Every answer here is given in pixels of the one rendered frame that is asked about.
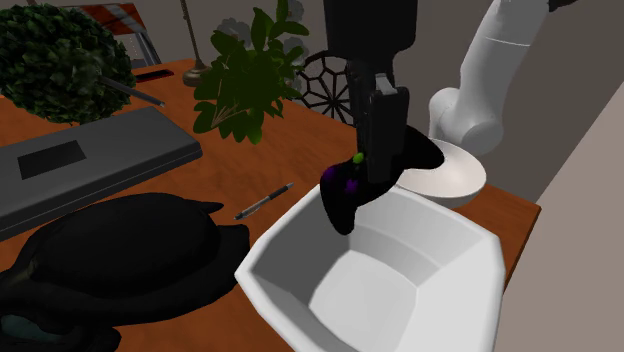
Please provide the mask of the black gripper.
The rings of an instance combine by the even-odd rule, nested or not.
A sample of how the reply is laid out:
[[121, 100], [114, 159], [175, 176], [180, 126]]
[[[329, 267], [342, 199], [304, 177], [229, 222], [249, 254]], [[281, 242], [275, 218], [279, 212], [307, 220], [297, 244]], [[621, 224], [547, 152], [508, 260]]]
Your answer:
[[323, 0], [323, 8], [328, 51], [348, 60], [350, 111], [368, 180], [387, 182], [403, 149], [410, 94], [385, 73], [415, 41], [418, 0]]

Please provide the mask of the black game controller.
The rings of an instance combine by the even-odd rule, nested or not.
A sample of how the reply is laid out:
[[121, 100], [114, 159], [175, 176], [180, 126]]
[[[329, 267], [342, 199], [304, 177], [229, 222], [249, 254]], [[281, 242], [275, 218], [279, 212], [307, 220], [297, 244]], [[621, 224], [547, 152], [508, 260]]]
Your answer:
[[408, 169], [432, 170], [440, 167], [444, 154], [426, 135], [406, 126], [404, 146], [392, 161], [391, 177], [382, 183], [370, 183], [365, 161], [354, 161], [355, 155], [328, 167], [320, 179], [320, 192], [328, 218], [341, 235], [354, 229], [357, 208], [387, 193]]

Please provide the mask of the round white bowl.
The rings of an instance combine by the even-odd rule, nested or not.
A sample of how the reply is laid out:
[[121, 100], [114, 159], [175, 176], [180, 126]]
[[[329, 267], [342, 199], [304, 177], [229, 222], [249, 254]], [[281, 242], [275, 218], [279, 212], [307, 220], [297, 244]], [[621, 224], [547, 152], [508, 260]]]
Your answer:
[[396, 186], [441, 206], [454, 209], [472, 201], [484, 188], [487, 174], [481, 162], [449, 142], [433, 139], [444, 162], [432, 170], [408, 169]]

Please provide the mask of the brown wooden desk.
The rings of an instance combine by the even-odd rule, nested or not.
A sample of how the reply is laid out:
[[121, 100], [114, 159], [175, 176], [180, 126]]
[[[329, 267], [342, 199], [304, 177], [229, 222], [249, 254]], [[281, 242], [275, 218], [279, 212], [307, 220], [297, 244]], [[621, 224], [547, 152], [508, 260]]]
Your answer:
[[[352, 156], [355, 130], [294, 102], [283, 117], [264, 120], [263, 138], [221, 139], [216, 131], [197, 135], [200, 159], [126, 189], [127, 194], [166, 192], [223, 203], [213, 214], [230, 224], [236, 213], [290, 183], [292, 189], [245, 219], [257, 239], [319, 181], [323, 171]], [[506, 269], [514, 271], [540, 206], [494, 186], [486, 186], [458, 213], [496, 234]], [[257, 314], [240, 288], [205, 308], [182, 317], [123, 326], [117, 352], [292, 352]]]

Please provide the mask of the leafy plant with white flowers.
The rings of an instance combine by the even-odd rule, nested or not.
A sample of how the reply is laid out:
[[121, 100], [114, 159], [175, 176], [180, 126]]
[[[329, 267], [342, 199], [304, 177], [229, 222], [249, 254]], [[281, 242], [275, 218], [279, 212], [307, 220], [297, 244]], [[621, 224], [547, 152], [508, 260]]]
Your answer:
[[309, 30], [288, 18], [288, 0], [277, 0], [274, 17], [258, 7], [253, 11], [250, 48], [221, 30], [210, 37], [218, 56], [194, 90], [196, 134], [217, 130], [223, 139], [233, 136], [238, 143], [247, 139], [256, 145], [263, 137], [264, 117], [282, 117], [283, 101], [301, 96], [286, 81], [303, 69], [295, 61], [304, 49], [287, 50], [279, 37], [307, 36]]

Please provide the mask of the black pen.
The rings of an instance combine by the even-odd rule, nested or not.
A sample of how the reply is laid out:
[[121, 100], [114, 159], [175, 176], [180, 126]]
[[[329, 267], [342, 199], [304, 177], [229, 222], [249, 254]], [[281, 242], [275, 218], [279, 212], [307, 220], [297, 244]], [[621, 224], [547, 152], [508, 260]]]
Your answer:
[[242, 220], [242, 219], [244, 219], [246, 217], [251, 216], [258, 209], [260, 209], [264, 204], [270, 202], [271, 200], [275, 199], [276, 197], [280, 196], [281, 194], [287, 192], [289, 189], [292, 188], [293, 185], [294, 185], [294, 183], [291, 182], [291, 183], [288, 183], [288, 184], [282, 186], [281, 188], [275, 190], [271, 194], [265, 196], [263, 199], [257, 201], [256, 203], [254, 203], [253, 205], [249, 206], [245, 210], [243, 210], [243, 211], [239, 212], [238, 214], [236, 214], [234, 219], [235, 220]]

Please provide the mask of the large angular white bowl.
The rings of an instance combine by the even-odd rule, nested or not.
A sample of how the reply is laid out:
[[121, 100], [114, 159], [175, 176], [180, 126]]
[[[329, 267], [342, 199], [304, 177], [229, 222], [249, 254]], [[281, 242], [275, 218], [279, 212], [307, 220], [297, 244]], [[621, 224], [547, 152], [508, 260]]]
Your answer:
[[348, 235], [310, 190], [236, 271], [294, 352], [494, 352], [505, 277], [496, 235], [397, 187]]

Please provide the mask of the brass lamp stand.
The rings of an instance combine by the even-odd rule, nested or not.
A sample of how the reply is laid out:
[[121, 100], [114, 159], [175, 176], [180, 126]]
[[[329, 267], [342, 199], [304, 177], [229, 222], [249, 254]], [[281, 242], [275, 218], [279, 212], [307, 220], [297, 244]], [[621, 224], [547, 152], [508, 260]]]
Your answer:
[[193, 67], [184, 72], [182, 79], [183, 79], [183, 83], [186, 86], [197, 87], [202, 82], [202, 74], [209, 71], [210, 68], [207, 65], [205, 65], [202, 59], [200, 58], [200, 54], [199, 54], [199, 50], [197, 47], [197, 42], [196, 42], [193, 26], [192, 26], [192, 21], [189, 15], [187, 1], [186, 0], [179, 0], [179, 1], [180, 1], [181, 9], [182, 9], [183, 19], [187, 25], [189, 37], [190, 37], [192, 48], [193, 48], [194, 58], [195, 58]]

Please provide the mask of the black phone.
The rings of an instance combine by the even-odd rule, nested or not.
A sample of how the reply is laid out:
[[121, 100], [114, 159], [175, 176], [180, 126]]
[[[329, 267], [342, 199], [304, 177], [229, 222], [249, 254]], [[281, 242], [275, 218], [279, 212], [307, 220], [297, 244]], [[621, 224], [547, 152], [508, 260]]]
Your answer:
[[174, 72], [169, 69], [160, 69], [160, 70], [137, 74], [135, 78], [136, 78], [137, 83], [143, 83], [143, 82], [157, 80], [157, 79], [161, 79], [165, 77], [170, 77], [173, 75], [174, 75]]

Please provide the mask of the grey stylus pen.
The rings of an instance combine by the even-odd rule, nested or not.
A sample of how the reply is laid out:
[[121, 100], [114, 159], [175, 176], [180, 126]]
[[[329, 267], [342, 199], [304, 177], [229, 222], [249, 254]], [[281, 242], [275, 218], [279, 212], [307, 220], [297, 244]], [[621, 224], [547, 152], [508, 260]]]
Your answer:
[[151, 104], [154, 104], [156, 106], [159, 106], [159, 107], [164, 107], [165, 106], [165, 103], [163, 101], [161, 101], [161, 100], [159, 100], [159, 99], [157, 99], [155, 97], [152, 97], [152, 96], [150, 96], [150, 95], [148, 95], [146, 93], [143, 93], [143, 92], [140, 92], [140, 91], [135, 90], [133, 88], [130, 88], [130, 87], [126, 86], [126, 85], [123, 85], [123, 84], [121, 84], [121, 83], [119, 83], [119, 82], [117, 82], [115, 80], [110, 79], [110, 78], [107, 78], [107, 77], [104, 77], [104, 76], [100, 76], [99, 77], [99, 81], [101, 83], [111, 87], [111, 88], [114, 88], [114, 89], [119, 90], [121, 92], [124, 92], [124, 93], [126, 93], [126, 94], [128, 94], [130, 96], [133, 96], [133, 97], [139, 98], [139, 99], [141, 99], [143, 101], [146, 101], [146, 102], [149, 102]]

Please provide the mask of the closed grey laptop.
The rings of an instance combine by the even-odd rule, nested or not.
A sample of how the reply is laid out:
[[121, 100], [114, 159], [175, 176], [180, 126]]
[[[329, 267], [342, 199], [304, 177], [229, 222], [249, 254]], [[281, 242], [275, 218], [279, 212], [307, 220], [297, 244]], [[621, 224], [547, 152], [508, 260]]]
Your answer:
[[0, 242], [201, 156], [154, 107], [0, 147]]

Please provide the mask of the orange white striped barrier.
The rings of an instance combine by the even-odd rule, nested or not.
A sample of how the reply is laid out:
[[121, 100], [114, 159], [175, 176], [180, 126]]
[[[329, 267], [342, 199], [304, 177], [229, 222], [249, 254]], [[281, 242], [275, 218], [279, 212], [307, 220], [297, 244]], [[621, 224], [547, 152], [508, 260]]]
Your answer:
[[110, 31], [126, 48], [133, 68], [161, 63], [134, 3], [75, 5], [66, 9], [75, 9]]

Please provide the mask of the black hat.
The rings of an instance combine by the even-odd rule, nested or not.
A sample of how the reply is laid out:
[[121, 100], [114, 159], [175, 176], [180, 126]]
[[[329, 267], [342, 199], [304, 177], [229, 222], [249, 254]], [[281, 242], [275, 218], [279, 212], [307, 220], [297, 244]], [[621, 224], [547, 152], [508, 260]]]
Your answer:
[[116, 352], [118, 327], [176, 318], [237, 284], [245, 225], [166, 193], [90, 205], [36, 230], [0, 272], [0, 352]]

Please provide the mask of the round dark green bush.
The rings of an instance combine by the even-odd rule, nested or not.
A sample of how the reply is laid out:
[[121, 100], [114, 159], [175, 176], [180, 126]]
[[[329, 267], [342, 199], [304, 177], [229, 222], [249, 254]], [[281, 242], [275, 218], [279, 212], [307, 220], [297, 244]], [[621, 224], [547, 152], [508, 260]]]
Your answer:
[[0, 9], [0, 94], [52, 123], [108, 118], [130, 96], [99, 81], [136, 86], [126, 48], [96, 21], [50, 4]]

